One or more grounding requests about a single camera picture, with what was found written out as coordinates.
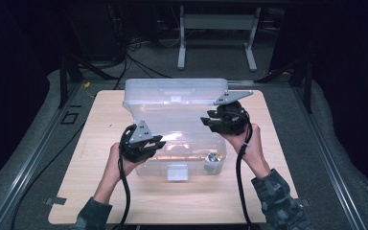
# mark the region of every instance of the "camouflage sleeve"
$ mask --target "camouflage sleeve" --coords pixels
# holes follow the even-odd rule
[[[71,230],[105,229],[112,205],[102,204],[91,197],[77,216]]]
[[[289,195],[289,185],[276,170],[261,179],[252,179],[262,211],[274,229],[312,229],[303,208]]]

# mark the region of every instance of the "light wooden tabletop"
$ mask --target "light wooden tabletop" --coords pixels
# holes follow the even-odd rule
[[[265,158],[287,181],[291,196],[298,197],[276,130],[260,91],[241,99],[251,122],[260,126]],[[49,216],[53,224],[74,223],[77,214],[97,188],[104,172],[109,149],[131,125],[130,113],[122,108],[124,91],[102,91],[91,108],[74,155]],[[131,192],[126,224],[236,224],[245,223],[236,180],[236,153],[228,143],[227,159],[218,175],[193,176],[186,182],[168,182],[163,176],[127,177]],[[241,176],[247,211],[253,222],[265,222],[261,204],[250,180],[254,174],[242,163]],[[119,183],[110,203],[108,223],[119,222],[125,210],[125,191]]]

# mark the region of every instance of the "plastic container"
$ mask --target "plastic container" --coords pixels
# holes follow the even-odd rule
[[[187,180],[191,175],[219,174],[226,158],[224,139],[200,117],[216,110],[213,102],[228,89],[224,79],[131,79],[123,106],[133,122],[144,120],[164,148],[136,168],[139,175]]]

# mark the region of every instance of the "hand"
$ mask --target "hand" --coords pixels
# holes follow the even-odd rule
[[[132,163],[128,160],[124,160],[124,171],[128,176],[138,165],[143,162]],[[115,189],[116,184],[121,180],[118,167],[119,161],[119,143],[113,144],[110,148],[109,157],[106,163],[105,170],[103,172],[103,178],[98,185],[97,191],[94,194],[94,199],[100,203],[108,204],[110,197]]]
[[[235,149],[236,153],[239,153],[241,147],[246,138],[247,129],[249,126],[245,127],[245,131],[236,135],[222,135]],[[252,124],[252,138],[250,139],[249,146],[245,150],[245,155],[242,160],[246,162],[249,168],[258,178],[265,177],[270,174],[270,168],[265,161],[265,156],[263,154],[261,131],[258,125]]]

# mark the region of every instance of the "person's right hand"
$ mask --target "person's right hand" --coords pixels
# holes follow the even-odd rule
[[[222,134],[222,137],[234,147],[236,153],[239,153],[241,150],[248,128],[249,126],[246,126],[244,128],[244,132],[240,135]],[[245,149],[245,155],[242,159],[246,162],[256,177],[262,178],[270,174],[270,168],[265,161],[265,156],[263,154],[261,130],[259,126],[252,124],[252,131],[252,138],[250,139],[248,147]]]

